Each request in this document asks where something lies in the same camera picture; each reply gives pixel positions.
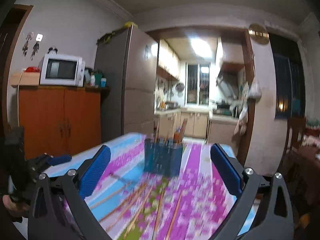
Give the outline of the left human hand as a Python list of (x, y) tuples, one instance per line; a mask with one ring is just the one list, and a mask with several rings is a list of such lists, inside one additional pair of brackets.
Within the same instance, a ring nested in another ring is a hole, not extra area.
[(9, 195), (4, 195), (2, 197), (3, 200), (3, 204), (5, 206), (5, 208), (9, 211), (9, 214), (12, 217), (18, 218), (18, 217), (24, 217), (27, 218), (28, 217), (28, 213), (29, 213), (29, 208), (30, 206), (24, 202), (13, 202), (10, 199)]

